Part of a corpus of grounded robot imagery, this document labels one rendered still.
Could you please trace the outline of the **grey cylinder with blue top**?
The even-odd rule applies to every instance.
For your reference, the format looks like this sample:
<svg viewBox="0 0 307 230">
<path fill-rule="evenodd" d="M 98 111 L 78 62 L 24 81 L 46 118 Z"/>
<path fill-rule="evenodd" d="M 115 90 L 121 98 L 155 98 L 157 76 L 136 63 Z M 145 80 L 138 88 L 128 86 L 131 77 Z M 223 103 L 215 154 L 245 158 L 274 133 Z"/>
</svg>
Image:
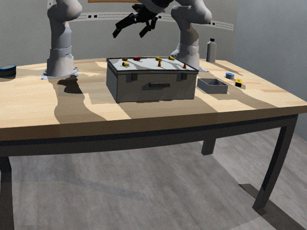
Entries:
<svg viewBox="0 0 307 230">
<path fill-rule="evenodd" d="M 229 72 L 226 72 L 226 73 L 225 73 L 225 77 L 228 78 L 228 79 L 232 79 L 232 80 L 233 80 L 233 79 L 234 79 L 234 76 L 235 76 L 235 75 L 234 75 L 233 73 L 229 73 Z"/>
</svg>

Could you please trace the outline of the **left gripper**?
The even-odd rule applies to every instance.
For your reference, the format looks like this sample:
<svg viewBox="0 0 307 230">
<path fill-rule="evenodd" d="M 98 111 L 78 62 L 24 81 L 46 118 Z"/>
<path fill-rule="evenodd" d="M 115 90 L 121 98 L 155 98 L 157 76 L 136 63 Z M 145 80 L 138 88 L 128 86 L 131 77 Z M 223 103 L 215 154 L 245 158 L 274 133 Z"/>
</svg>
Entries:
<svg viewBox="0 0 307 230">
<path fill-rule="evenodd" d="M 144 5 L 140 8 L 138 14 L 131 13 L 126 18 L 122 19 L 118 23 L 116 23 L 116 30 L 113 32 L 113 37 L 116 38 L 117 35 L 120 33 L 120 31 L 132 24 L 136 24 L 138 22 L 144 23 L 146 22 L 146 27 L 143 28 L 143 30 L 139 33 L 140 37 L 142 38 L 148 31 L 151 31 L 151 29 L 155 28 L 155 24 L 157 21 L 157 14 L 149 11 Z M 135 21 L 136 18 L 136 21 Z M 149 20 L 151 21 L 151 25 L 149 25 Z"/>
</svg>

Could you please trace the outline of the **grey bottle with black cap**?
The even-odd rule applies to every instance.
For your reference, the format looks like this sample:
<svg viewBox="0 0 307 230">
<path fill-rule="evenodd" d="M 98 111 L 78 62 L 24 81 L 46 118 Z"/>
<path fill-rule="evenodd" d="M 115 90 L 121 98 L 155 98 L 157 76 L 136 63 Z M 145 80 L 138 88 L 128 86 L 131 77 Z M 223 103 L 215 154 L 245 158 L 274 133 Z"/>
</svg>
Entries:
<svg viewBox="0 0 307 230">
<path fill-rule="evenodd" d="M 210 38 L 210 42 L 207 43 L 206 62 L 215 63 L 216 47 L 214 39 Z"/>
</svg>

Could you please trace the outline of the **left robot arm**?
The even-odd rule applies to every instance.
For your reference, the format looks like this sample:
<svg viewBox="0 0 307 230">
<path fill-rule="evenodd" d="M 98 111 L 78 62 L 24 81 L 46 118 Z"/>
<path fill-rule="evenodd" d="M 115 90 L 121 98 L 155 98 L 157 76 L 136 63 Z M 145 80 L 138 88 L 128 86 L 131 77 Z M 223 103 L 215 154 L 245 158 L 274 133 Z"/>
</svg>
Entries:
<svg viewBox="0 0 307 230">
<path fill-rule="evenodd" d="M 144 5 L 153 13 L 166 12 L 164 9 L 174 0 L 137 0 L 141 4 L 134 4 L 132 8 L 139 12 Z M 206 8 L 203 0 L 175 0 L 180 5 L 173 6 L 171 17 L 175 19 L 179 27 L 179 44 L 177 49 L 170 55 L 190 66 L 199 69 L 199 34 L 193 29 L 191 23 L 209 24 L 212 20 L 211 12 Z"/>
</svg>

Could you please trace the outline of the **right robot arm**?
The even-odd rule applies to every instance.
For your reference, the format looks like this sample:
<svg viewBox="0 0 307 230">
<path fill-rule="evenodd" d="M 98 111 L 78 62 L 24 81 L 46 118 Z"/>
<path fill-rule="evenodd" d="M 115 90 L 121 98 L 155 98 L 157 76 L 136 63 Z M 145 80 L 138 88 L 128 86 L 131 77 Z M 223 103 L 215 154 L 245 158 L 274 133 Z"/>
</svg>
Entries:
<svg viewBox="0 0 307 230">
<path fill-rule="evenodd" d="M 82 6 L 77 0 L 56 0 L 49 7 L 47 16 L 51 27 L 50 56 L 44 75 L 58 77 L 77 72 L 71 55 L 71 29 L 68 21 L 77 19 Z"/>
</svg>

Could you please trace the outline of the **yellow pocket level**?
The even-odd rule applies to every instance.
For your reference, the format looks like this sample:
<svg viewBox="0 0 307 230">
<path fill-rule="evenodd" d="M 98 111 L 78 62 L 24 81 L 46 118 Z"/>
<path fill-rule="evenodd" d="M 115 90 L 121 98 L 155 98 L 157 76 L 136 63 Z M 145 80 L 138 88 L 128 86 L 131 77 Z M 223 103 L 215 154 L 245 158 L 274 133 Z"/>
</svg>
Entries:
<svg viewBox="0 0 307 230">
<path fill-rule="evenodd" d="M 242 80 L 236 79 L 236 86 L 241 87 L 241 84 L 242 84 Z"/>
</svg>

